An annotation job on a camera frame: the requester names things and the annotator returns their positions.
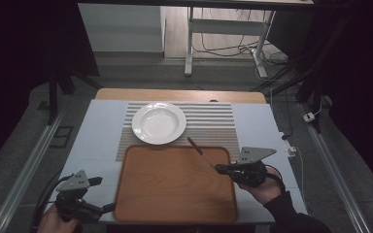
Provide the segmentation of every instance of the human hand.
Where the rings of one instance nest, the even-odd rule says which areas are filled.
[[[277,172],[277,170],[273,168],[267,168],[267,172],[280,177],[280,174]],[[271,178],[265,178],[265,182],[257,188],[250,187],[241,183],[238,183],[238,186],[244,190],[247,190],[255,198],[255,200],[262,205],[281,195],[281,190],[278,182]]]
[[[78,224],[78,221],[74,218],[67,222],[62,220],[56,206],[51,205],[42,216],[38,233],[72,233]]]

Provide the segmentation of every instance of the white plate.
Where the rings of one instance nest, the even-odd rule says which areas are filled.
[[[169,103],[150,103],[132,118],[132,130],[142,141],[162,145],[179,138],[186,129],[184,112]]]

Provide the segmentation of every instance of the metal bracket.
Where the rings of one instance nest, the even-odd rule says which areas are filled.
[[[57,187],[56,191],[69,191],[88,187],[90,187],[89,179],[87,178],[85,171],[81,170]]]
[[[264,149],[264,148],[246,148],[242,147],[241,153],[239,154],[238,163],[252,163],[257,162],[263,158],[268,157],[276,153],[275,149]]]

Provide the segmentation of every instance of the wooden table edge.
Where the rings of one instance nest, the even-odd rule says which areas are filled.
[[[172,89],[134,89],[101,88],[97,100],[133,100],[133,101],[211,101],[266,104],[265,96],[260,92],[213,91],[213,90],[172,90]]]

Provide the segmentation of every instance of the chopstick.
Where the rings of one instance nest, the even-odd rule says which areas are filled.
[[[207,162],[211,165],[212,168],[215,169],[215,166],[211,163],[210,159],[204,154],[204,151],[202,151],[202,149],[200,147],[198,147],[193,141],[191,138],[187,137],[187,140],[190,142],[190,144],[196,149],[196,151],[199,152],[199,154],[201,154],[202,156],[204,156],[204,158],[207,160]]]

